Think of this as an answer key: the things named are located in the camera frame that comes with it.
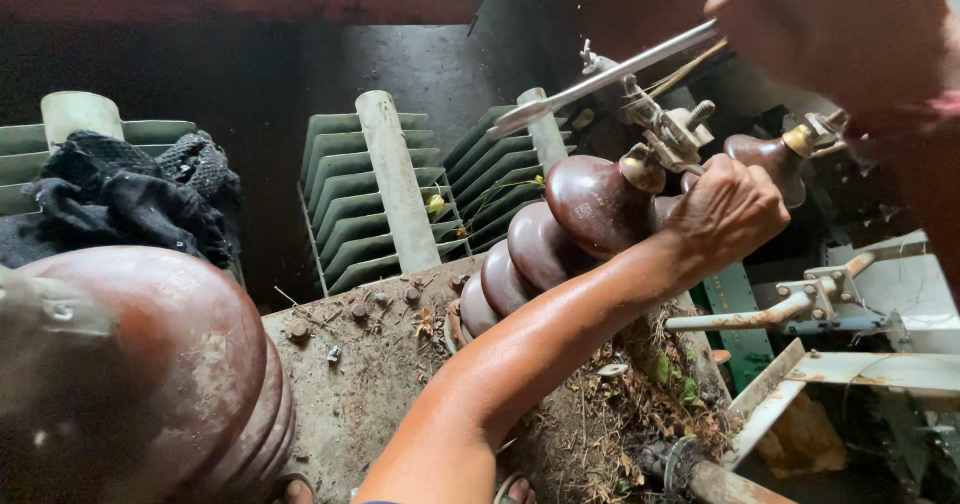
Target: rust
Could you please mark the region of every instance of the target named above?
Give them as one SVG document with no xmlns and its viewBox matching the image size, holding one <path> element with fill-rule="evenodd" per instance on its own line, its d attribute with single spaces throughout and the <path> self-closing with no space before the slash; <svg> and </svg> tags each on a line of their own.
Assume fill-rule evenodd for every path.
<svg viewBox="0 0 960 504">
<path fill-rule="evenodd" d="M 287 338 L 291 340 L 304 340 L 310 336 L 310 328 L 303 318 L 294 318 L 287 322 L 284 331 L 287 334 Z"/>
<path fill-rule="evenodd" d="M 420 301 L 420 289 L 417 287 L 407 287 L 403 290 L 403 298 L 407 300 L 407 303 L 413 305 L 414 303 Z"/>
<path fill-rule="evenodd" d="M 350 317 L 354 320 L 363 320 L 367 316 L 367 306 L 362 301 L 358 301 L 350 306 Z"/>
</svg>

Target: metal rod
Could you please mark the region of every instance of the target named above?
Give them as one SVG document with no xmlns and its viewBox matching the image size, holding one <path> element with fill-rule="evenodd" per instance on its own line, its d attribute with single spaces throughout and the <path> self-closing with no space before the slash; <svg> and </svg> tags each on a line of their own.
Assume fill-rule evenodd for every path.
<svg viewBox="0 0 960 504">
<path fill-rule="evenodd" d="M 798 291 L 770 309 L 751 313 L 704 314 L 668 318 L 666 329 L 672 333 L 681 331 L 750 330 L 767 328 L 783 322 L 791 316 L 813 306 L 813 299 Z"/>
<path fill-rule="evenodd" d="M 525 128 L 533 119 L 552 115 L 553 112 L 564 105 L 602 90 L 628 74 L 633 74 L 639 70 L 648 68 L 691 46 L 701 44 L 716 34 L 716 20 L 712 19 L 690 31 L 679 34 L 665 43 L 649 48 L 614 68 L 601 72 L 593 78 L 584 80 L 572 88 L 547 97 L 546 99 L 530 101 L 510 110 L 510 112 L 498 117 L 493 127 L 488 129 L 486 133 L 489 138 L 494 141 L 508 137 L 516 131 Z"/>
<path fill-rule="evenodd" d="M 710 461 L 693 465 L 690 492 L 708 504 L 796 504 Z"/>
</svg>

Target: yellow flower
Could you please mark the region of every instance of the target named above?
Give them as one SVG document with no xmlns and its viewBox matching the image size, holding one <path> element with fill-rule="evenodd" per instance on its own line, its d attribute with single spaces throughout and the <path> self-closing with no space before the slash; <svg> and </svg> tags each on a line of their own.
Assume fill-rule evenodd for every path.
<svg viewBox="0 0 960 504">
<path fill-rule="evenodd" d="M 439 210 L 443 209 L 445 203 L 446 202 L 444 202 L 444 198 L 439 194 L 430 196 L 430 199 L 426 201 L 426 213 L 437 213 Z"/>
</svg>

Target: rusty pipe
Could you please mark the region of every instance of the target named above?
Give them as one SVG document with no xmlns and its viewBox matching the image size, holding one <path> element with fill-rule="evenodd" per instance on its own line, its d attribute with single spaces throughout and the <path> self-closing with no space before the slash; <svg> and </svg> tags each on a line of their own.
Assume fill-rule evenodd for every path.
<svg viewBox="0 0 960 504">
<path fill-rule="evenodd" d="M 813 307 L 813 300 L 801 290 L 764 311 L 679 316 L 667 319 L 665 325 L 666 330 L 672 333 L 767 328 Z"/>
<path fill-rule="evenodd" d="M 707 504 L 796 504 L 714 462 L 697 462 L 691 474 L 690 492 Z"/>
</svg>

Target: forearm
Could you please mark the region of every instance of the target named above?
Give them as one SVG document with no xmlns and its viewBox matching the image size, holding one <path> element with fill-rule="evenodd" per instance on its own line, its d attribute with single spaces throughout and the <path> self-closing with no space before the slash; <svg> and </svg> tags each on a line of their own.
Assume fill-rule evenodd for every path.
<svg viewBox="0 0 960 504">
<path fill-rule="evenodd" d="M 469 467 L 488 471 L 488 481 L 481 476 L 479 483 L 491 484 L 493 450 L 523 412 L 617 331 L 707 272 L 700 253 L 686 247 L 679 236 L 661 232 L 538 296 L 476 338 L 430 380 L 371 470 L 358 501 L 405 497 L 397 481 L 405 477 L 412 457 L 468 461 Z M 480 449 L 482 457 L 477 457 Z M 385 480 L 390 480 L 390 492 L 384 492 Z M 489 498 L 487 492 L 479 490 L 484 498 Z"/>
</svg>

